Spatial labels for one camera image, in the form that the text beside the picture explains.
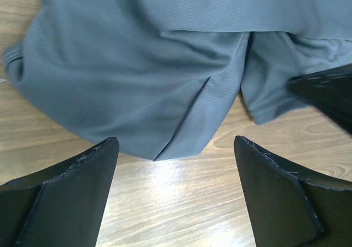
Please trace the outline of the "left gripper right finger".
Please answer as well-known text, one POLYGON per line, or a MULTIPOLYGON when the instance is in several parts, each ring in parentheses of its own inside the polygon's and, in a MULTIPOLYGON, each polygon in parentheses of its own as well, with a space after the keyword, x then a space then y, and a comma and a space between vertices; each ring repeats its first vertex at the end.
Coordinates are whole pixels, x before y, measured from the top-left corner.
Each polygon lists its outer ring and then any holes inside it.
POLYGON ((351 246, 351 182, 236 136, 234 153, 256 246, 351 246))

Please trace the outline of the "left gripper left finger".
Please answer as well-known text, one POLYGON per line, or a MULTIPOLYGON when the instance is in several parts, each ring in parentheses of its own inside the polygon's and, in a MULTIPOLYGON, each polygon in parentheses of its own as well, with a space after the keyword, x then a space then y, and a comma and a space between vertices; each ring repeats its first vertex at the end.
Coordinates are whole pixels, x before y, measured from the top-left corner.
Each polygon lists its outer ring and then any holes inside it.
POLYGON ((1 185, 1 246, 95 246, 117 138, 1 185))

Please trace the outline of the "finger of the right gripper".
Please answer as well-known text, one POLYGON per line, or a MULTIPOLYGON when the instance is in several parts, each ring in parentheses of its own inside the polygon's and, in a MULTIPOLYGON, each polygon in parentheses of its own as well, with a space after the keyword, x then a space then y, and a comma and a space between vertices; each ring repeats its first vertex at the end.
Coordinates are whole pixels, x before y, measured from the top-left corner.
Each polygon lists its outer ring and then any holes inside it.
POLYGON ((291 78, 287 88, 351 134, 351 64, 291 78))

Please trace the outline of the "grey t shirt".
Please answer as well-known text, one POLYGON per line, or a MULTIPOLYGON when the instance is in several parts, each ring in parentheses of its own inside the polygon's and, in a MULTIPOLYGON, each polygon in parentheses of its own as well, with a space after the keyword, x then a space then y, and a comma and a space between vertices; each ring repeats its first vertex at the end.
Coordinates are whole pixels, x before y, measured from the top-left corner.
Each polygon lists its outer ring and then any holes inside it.
POLYGON ((351 62, 351 0, 42 0, 4 68, 34 106, 149 160, 197 155, 241 94, 256 124, 285 87, 351 62))

